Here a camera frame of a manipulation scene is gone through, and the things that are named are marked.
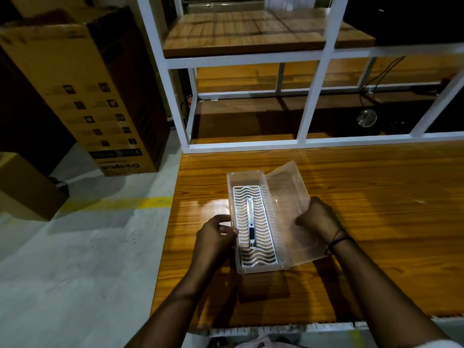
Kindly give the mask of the person's left hand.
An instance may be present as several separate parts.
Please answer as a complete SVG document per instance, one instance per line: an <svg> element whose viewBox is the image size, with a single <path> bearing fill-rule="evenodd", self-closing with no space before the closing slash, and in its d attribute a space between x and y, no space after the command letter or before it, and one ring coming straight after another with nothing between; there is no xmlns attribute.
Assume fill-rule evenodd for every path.
<svg viewBox="0 0 464 348"><path fill-rule="evenodd" d="M205 222L197 232L190 265L194 273L214 273L229 256L236 239L220 235L218 227L231 221L230 215L218 214Z"/></svg>

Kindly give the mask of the person's right hand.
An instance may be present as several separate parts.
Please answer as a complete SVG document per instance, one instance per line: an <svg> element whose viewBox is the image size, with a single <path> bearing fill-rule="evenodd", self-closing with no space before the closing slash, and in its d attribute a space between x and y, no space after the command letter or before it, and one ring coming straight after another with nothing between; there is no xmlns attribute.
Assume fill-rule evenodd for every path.
<svg viewBox="0 0 464 348"><path fill-rule="evenodd" d="M333 209L317 196L310 198L310 204L307 210L312 211L314 229L306 229L315 233L322 239L325 245L333 240L335 232L343 227Z"/></svg>

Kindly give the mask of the clear plastic lid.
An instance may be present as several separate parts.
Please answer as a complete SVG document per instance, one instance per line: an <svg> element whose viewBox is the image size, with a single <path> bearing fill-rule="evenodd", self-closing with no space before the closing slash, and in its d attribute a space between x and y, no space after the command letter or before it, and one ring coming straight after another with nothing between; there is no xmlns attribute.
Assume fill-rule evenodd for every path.
<svg viewBox="0 0 464 348"><path fill-rule="evenodd" d="M326 257L326 246L313 232L296 224L296 219L308 210L310 196L295 161L266 175L277 234L283 242L287 268Z"/></svg>

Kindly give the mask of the clear plastic container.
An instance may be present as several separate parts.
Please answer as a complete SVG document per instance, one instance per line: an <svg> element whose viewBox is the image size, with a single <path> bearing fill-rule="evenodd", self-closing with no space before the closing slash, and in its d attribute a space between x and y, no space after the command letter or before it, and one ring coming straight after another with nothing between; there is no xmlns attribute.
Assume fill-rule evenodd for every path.
<svg viewBox="0 0 464 348"><path fill-rule="evenodd" d="M227 185L231 225L239 232L234 246L237 272L288 269L290 261L264 173L228 173Z"/></svg>

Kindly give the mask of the person's left forearm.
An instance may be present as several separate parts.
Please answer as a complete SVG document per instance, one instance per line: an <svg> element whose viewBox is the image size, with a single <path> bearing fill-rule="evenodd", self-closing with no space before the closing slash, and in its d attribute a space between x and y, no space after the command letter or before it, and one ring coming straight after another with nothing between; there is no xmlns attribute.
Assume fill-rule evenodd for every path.
<svg viewBox="0 0 464 348"><path fill-rule="evenodd" d="M181 348L198 303L217 267L191 264L124 348Z"/></svg>

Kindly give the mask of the person's right forearm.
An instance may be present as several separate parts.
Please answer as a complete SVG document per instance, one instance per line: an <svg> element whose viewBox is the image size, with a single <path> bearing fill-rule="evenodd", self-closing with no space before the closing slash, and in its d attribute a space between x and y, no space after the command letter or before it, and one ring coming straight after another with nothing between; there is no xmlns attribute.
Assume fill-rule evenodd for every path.
<svg viewBox="0 0 464 348"><path fill-rule="evenodd" d="M462 348L351 241L333 254L379 348Z"/></svg>

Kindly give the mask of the silver and black utility knife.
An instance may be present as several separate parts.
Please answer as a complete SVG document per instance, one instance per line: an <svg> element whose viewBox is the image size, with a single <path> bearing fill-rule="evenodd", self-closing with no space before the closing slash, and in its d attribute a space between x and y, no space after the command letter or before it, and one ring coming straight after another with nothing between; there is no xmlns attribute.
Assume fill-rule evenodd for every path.
<svg viewBox="0 0 464 348"><path fill-rule="evenodd" d="M252 197L246 198L247 209L247 229L248 229L248 244L251 250L257 246L256 229L255 229L255 216L254 216L254 203Z"/></svg>

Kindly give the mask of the white wavy drain insert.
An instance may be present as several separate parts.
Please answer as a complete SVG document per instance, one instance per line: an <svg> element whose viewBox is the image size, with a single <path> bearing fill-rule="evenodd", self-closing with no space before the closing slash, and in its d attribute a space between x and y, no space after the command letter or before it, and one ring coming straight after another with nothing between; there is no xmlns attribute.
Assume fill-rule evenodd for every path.
<svg viewBox="0 0 464 348"><path fill-rule="evenodd" d="M236 244L236 268L240 274L252 274L279 269L280 263L268 220L264 195L260 186L232 187L234 227L239 230ZM249 248L247 229L247 202L254 203L257 246Z"/></svg>

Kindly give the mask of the black wrist band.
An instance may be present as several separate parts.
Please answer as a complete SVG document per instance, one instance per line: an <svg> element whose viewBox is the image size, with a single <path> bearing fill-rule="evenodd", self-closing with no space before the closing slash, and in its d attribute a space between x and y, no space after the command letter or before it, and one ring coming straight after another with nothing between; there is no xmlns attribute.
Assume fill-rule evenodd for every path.
<svg viewBox="0 0 464 348"><path fill-rule="evenodd" d="M346 229L341 227L335 232L333 240L328 244L326 250L324 251L324 255L332 256L334 247L345 240L356 243L355 239L346 231Z"/></svg>

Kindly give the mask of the wooden shelf board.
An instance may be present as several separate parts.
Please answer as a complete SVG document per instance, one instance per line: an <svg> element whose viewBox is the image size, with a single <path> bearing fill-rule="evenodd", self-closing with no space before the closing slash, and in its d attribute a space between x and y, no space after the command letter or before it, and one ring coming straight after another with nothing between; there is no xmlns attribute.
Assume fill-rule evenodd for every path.
<svg viewBox="0 0 464 348"><path fill-rule="evenodd" d="M178 19L164 45L165 58L321 51L326 9L194 13Z"/></svg>

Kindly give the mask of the tall printed cardboard box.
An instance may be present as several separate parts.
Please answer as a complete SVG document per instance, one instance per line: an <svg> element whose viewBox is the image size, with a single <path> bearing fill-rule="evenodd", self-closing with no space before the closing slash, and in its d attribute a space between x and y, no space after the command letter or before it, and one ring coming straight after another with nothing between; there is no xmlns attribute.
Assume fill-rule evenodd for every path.
<svg viewBox="0 0 464 348"><path fill-rule="evenodd" d="M9 22L0 47L105 176L159 171L170 129L130 7Z"/></svg>

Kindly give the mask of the small plain cardboard box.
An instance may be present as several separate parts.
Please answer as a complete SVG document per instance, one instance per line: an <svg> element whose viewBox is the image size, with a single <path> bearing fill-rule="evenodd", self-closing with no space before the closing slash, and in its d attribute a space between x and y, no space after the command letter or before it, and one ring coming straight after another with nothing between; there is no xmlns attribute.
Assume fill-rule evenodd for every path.
<svg viewBox="0 0 464 348"><path fill-rule="evenodd" d="M0 152L0 214L51 221L68 194L15 152Z"/></svg>

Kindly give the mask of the white metal shelf frame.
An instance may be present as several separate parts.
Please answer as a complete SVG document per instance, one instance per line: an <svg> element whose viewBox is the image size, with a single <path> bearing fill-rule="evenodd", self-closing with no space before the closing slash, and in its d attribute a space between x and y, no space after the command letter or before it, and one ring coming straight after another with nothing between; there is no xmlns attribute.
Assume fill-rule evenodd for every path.
<svg viewBox="0 0 464 348"><path fill-rule="evenodd" d="M382 145L409 142L428 141L450 141L464 140L464 131L427 133L432 123L439 117L443 110L450 104L459 91L464 87L464 68L458 71L443 92L438 96L424 116L408 134L364 136L364 137L342 137L342 138L307 138L316 105L322 91L322 85L327 74L330 61L346 58L377 58L387 56L414 56L414 55L437 55L448 53L464 53L464 43L436 43L436 44L407 44L400 46L383 47L358 47L340 48L336 47L340 34L341 23L348 4L348 0L333 0L333 5L328 11L322 12L325 19L322 35L322 49L310 50L306 45L304 51L289 50L289 45L284 45L283 38L276 39L271 43L270 51L262 51L261 48L252 50L250 44L246 44L245 53L233 53L232 50L220 50L218 54L207 50L205 55L197 55L194 50L181 50L180 55L166 56L163 49L165 40L158 27L158 21L154 14L154 5L150 0L136 0L141 13L144 28L148 35L149 44L154 55L156 66L159 71L167 103L175 123L177 135L181 143L182 151L188 153L212 153L212 152L239 152L260 150L283 150L293 148L315 148L315 147L340 147L340 146L362 146ZM287 51L277 50L278 45L284 45ZM194 115L198 102L198 91L195 81L195 69L206 67L224 67L254 64L279 64L279 72L283 73L286 63L317 61L316 71L307 92L307 99L303 115L300 121L297 137L290 140L262 140L262 141L239 141L226 143L191 143ZM181 106L178 102L170 71L176 69L187 69L190 85L193 93L193 102L189 111L187 125L181 115Z"/></svg>

